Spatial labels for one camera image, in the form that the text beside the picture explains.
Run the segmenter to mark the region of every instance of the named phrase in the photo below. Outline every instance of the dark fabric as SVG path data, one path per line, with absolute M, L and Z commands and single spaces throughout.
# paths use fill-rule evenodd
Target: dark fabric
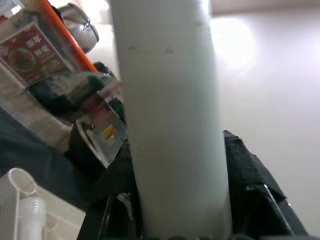
M 278 202 L 278 206 L 295 235 L 308 235 L 305 227 L 302 225 L 295 212 L 289 206 L 287 200 Z
M 0 177 L 12 168 L 28 171 L 40 186 L 80 209 L 91 203 L 89 179 L 0 108 Z
M 276 180 L 256 155 L 252 154 L 243 141 L 229 131 L 224 131 L 225 152 L 229 174 L 229 185 L 242 189 L 248 185 L 266 184 L 276 200 L 286 197 Z
M 92 199 L 98 202 L 109 195 L 131 193 L 136 190 L 136 181 L 130 145 L 124 141 L 111 165 L 93 186 Z
M 268 169 L 262 164 L 256 155 L 252 154 L 244 145 L 243 141 L 228 131 L 224 131 L 226 161 L 228 168 L 230 205 L 232 210 L 233 230 L 235 234 L 246 232 L 246 226 L 255 224 L 255 233 L 274 233 L 281 226 L 275 224 L 271 229 L 271 225 L 279 222 L 277 215 L 272 215 L 272 207 L 270 201 L 262 194 L 262 192 L 247 191 L 250 186 L 267 185 L 272 196 L 274 197 L 278 207 L 280 208 L 285 220 L 294 234 L 307 235 L 307 231 L 288 205 L 286 197 L 275 179 L 272 177 Z M 266 223 L 267 216 L 270 224 L 261 225 L 258 223 Z

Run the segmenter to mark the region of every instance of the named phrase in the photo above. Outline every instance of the white wall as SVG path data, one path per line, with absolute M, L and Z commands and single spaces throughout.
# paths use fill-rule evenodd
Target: white wall
M 214 14 L 320 5 L 319 0 L 211 0 L 211 2 L 212 12 Z
M 212 20 L 224 128 L 320 236 L 320 7 Z

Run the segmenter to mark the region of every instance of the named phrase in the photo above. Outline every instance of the stainless steel container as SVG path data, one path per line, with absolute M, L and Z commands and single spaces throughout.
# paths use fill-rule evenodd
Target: stainless steel container
M 97 42 L 97 29 L 91 24 L 89 17 L 78 6 L 68 3 L 58 8 L 64 25 L 75 38 L 85 53 L 90 52 Z

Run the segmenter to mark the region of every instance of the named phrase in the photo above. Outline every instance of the white cylinder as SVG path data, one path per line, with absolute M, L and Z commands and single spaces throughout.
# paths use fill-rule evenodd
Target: white cylinder
M 19 201 L 19 240 L 43 240 L 47 205 L 40 198 Z
M 20 193 L 20 199 L 28 198 L 37 191 L 37 185 L 34 178 L 21 168 L 12 168 L 8 172 L 11 184 Z
M 231 233 L 210 19 L 201 0 L 112 0 L 147 237 Z

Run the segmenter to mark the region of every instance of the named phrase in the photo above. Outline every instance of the silver pot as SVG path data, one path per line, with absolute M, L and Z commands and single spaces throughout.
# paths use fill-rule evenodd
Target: silver pot
M 97 42 L 99 35 L 97 29 L 90 23 L 88 16 L 78 6 L 68 3 L 58 8 L 64 25 L 77 41 L 81 49 L 88 53 Z

